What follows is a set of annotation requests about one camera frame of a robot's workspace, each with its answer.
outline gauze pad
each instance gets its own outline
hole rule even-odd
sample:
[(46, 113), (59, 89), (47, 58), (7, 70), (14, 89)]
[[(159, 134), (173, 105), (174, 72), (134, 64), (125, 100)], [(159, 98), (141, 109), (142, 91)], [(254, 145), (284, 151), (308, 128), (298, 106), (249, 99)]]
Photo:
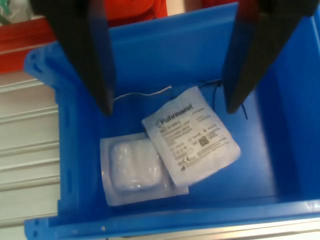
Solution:
[(197, 86), (167, 102), (142, 123), (178, 186), (207, 178), (241, 154)]

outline white packet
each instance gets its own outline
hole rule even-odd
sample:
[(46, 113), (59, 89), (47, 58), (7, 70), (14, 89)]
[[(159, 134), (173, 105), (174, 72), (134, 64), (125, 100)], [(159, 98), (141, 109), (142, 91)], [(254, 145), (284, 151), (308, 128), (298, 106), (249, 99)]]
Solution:
[(174, 185), (145, 133), (100, 140), (103, 189), (109, 206), (187, 194)]
[(142, 123), (177, 186), (201, 181), (241, 155), (197, 86), (167, 102)]

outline blue plastic bin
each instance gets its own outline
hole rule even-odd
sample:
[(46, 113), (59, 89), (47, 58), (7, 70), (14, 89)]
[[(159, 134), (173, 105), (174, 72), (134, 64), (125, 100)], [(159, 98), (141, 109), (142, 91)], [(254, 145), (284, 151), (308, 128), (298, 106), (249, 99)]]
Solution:
[[(33, 50), (25, 71), (55, 89), (59, 107), (58, 216), (27, 220), (36, 239), (92, 239), (255, 224), (320, 216), (319, 13), (305, 18), (265, 78), (227, 114), (215, 110), (242, 150), (232, 165), (188, 195), (107, 205), (100, 138), (144, 131), (141, 120), (185, 89), (221, 78), (237, 5), (229, 4), (111, 29), (117, 86), (114, 113), (97, 108), (58, 43)], [(213, 88), (201, 89), (212, 103)]]

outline fuhrmann label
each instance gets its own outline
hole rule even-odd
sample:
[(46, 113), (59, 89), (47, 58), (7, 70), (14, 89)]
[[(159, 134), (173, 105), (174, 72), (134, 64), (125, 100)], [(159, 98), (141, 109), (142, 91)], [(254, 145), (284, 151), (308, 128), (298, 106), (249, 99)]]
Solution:
[(193, 107), (192, 107), (192, 104), (190, 103), (190, 105), (185, 107), (184, 109), (177, 111), (176, 113), (169, 115), (166, 118), (161, 119), (160, 123), (161, 124), (169, 123), (171, 120), (180, 117), (181, 115), (185, 114), (186, 112), (189, 112), (192, 109), (193, 109)]

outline transparent plastic wrapper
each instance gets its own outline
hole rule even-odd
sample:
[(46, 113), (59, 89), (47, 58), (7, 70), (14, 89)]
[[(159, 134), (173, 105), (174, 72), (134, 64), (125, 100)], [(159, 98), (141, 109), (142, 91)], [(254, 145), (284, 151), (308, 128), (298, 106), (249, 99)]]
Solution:
[(197, 86), (167, 102), (142, 123), (177, 186), (201, 181), (241, 155)]
[(0, 0), (0, 24), (14, 24), (31, 20), (32, 8), (28, 0)]
[(145, 133), (100, 140), (102, 182), (109, 206), (187, 194), (170, 179)]

